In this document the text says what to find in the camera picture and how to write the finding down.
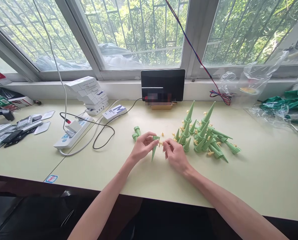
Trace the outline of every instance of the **hand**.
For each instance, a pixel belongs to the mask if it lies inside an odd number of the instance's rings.
[[[156,136],[156,134],[147,132],[137,138],[136,144],[128,158],[130,161],[136,164],[140,159],[147,156],[154,146],[158,145],[159,140],[153,140],[152,136]]]
[[[178,173],[184,174],[187,170],[192,168],[186,159],[183,146],[173,139],[169,138],[163,142],[163,152],[165,152],[165,159],[169,160],[169,164],[174,167]]]

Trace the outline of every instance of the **forearm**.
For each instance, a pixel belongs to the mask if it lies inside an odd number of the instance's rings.
[[[120,171],[107,186],[105,186],[85,211],[71,232],[68,240],[94,240],[99,237],[133,167],[134,164],[131,161],[127,160],[125,162]]]
[[[241,199],[193,168],[184,173],[242,239],[287,239],[276,227]]]

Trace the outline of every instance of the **red and blue wire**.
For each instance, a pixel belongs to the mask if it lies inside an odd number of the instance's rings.
[[[168,5],[168,7],[169,7],[170,11],[172,12],[173,16],[175,17],[176,21],[178,22],[178,24],[179,24],[179,26],[180,26],[180,28],[181,28],[183,34],[184,34],[184,37],[185,37],[186,41],[188,42],[188,44],[189,44],[190,47],[192,48],[192,50],[193,50],[193,52],[194,52],[196,58],[198,59],[199,63],[200,63],[201,66],[204,68],[204,70],[206,71],[206,73],[209,75],[209,78],[213,81],[214,85],[216,86],[216,88],[217,88],[217,90],[218,90],[217,92],[214,91],[214,90],[210,91],[210,97],[220,96],[220,97],[222,98],[222,100],[224,101],[224,103],[225,103],[226,105],[229,106],[230,103],[231,103],[231,96],[229,96],[228,94],[225,94],[225,93],[220,93],[219,88],[218,88],[218,86],[216,85],[215,81],[213,80],[211,74],[210,74],[209,71],[205,68],[205,66],[202,64],[202,62],[201,62],[201,60],[200,60],[198,54],[196,53],[196,51],[194,50],[194,48],[193,48],[192,44],[190,43],[188,37],[186,36],[185,31],[184,31],[184,29],[183,29],[183,27],[182,27],[182,25],[181,25],[181,22],[180,22],[178,16],[177,16],[176,13],[175,13],[175,11],[174,11],[173,8],[171,7],[171,5],[170,5],[170,3],[168,2],[168,0],[165,0],[165,2],[166,2],[166,4]]]

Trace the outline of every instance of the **plug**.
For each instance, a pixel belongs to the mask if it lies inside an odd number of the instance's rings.
[[[71,132],[76,133],[80,130],[80,128],[82,128],[82,126],[76,120],[74,120],[69,125],[67,125],[66,128],[68,128]]]
[[[71,132],[69,130],[67,130],[66,133],[68,134],[69,138],[72,138],[76,134],[76,133]]]

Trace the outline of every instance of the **white sticker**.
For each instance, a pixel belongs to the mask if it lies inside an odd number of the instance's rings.
[[[49,126],[50,126],[50,122],[46,122],[46,123],[41,124],[40,126],[38,126],[36,128],[36,130],[34,132],[34,135],[47,131]]]
[[[47,177],[45,180],[46,183],[54,183],[57,180],[58,176],[57,175],[50,175]]]
[[[42,116],[42,119],[41,119],[41,120],[45,120],[45,119],[51,118],[52,115],[53,115],[54,113],[55,113],[55,111],[46,112],[46,113]]]

